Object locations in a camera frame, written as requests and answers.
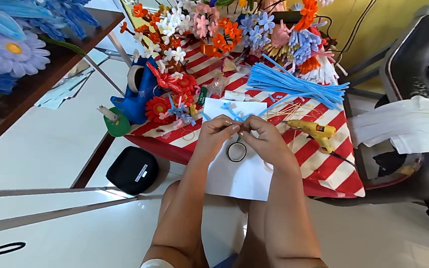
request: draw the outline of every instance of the wooden shelf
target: wooden shelf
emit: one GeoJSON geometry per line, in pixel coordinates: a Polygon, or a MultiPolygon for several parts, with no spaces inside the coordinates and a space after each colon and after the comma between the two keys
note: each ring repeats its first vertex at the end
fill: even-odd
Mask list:
{"type": "MultiPolygon", "coordinates": [[[[121,12],[101,9],[86,8],[86,10],[101,26],[94,27],[81,23],[87,38],[80,40],[67,29],[66,33],[70,39],[66,41],[89,52],[123,20],[124,15],[121,12]]],[[[51,62],[46,65],[46,69],[39,70],[35,75],[22,77],[10,95],[0,98],[0,136],[82,59],[72,50],[61,46],[47,44],[45,49],[51,52],[48,57],[51,62]]]]}

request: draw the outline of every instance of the striped table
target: striped table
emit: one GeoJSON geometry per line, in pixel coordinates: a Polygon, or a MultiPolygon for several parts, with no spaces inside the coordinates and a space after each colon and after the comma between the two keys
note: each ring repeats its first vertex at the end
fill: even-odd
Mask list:
{"type": "MultiPolygon", "coordinates": [[[[191,41],[183,45],[187,48],[186,59],[187,67],[194,72],[194,76],[199,85],[209,84],[213,80],[216,69],[220,66],[220,59],[204,56],[199,51],[199,42],[191,41]]],[[[269,93],[259,90],[247,90],[247,79],[242,74],[227,72],[224,76],[230,78],[230,83],[226,90],[243,92],[251,97],[266,102],[271,106],[274,102],[269,97],[285,96],[285,93],[269,93]]],[[[349,161],[354,162],[353,147],[350,140],[349,129],[347,128],[347,119],[342,110],[329,110],[325,105],[317,100],[309,98],[297,98],[286,105],[278,105],[273,111],[279,111],[287,105],[299,103],[299,114],[306,116],[280,115],[269,119],[273,125],[282,133],[283,139],[289,148],[295,153],[297,161],[301,167],[302,177],[304,178],[304,192],[308,196],[314,197],[332,197],[332,198],[356,198],[365,196],[364,187],[355,171],[349,163],[342,161],[332,155],[321,153],[319,145],[315,140],[308,139],[307,134],[289,128],[286,124],[280,123],[282,120],[301,119],[319,123],[320,125],[331,125],[337,129],[337,133],[331,138],[332,146],[335,152],[349,161]]],[[[133,143],[139,145],[156,155],[160,155],[171,161],[186,165],[190,160],[201,128],[202,118],[198,113],[194,116],[196,125],[188,125],[184,128],[175,129],[173,124],[159,125],[147,122],[143,125],[133,126],[134,131],[131,135],[125,137],[133,143]]]]}

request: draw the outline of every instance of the hand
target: hand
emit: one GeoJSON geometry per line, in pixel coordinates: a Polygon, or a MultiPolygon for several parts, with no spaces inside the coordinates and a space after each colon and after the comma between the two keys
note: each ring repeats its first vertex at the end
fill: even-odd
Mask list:
{"type": "Polygon", "coordinates": [[[240,130],[243,123],[234,121],[228,116],[221,114],[201,125],[200,135],[193,152],[192,159],[211,163],[223,143],[240,130]]]}
{"type": "Polygon", "coordinates": [[[246,143],[266,162],[275,167],[290,167],[297,160],[283,140],[281,133],[271,123],[255,115],[250,115],[244,122],[239,134],[246,143]],[[257,131],[259,138],[251,134],[257,131]]]}

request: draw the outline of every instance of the flower center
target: flower center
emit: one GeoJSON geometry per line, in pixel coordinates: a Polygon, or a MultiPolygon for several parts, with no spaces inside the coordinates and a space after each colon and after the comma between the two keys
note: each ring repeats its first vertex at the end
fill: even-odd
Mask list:
{"type": "Polygon", "coordinates": [[[21,54],[22,53],[21,47],[15,43],[7,43],[6,49],[9,50],[10,52],[14,53],[14,54],[21,54]]]}

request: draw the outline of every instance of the black case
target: black case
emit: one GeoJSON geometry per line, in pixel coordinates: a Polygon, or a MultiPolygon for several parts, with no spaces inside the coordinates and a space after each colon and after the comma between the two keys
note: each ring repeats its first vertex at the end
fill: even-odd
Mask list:
{"type": "Polygon", "coordinates": [[[113,185],[132,196],[145,192],[157,176],[158,163],[155,157],[133,146],[123,149],[106,174],[113,185]]]}

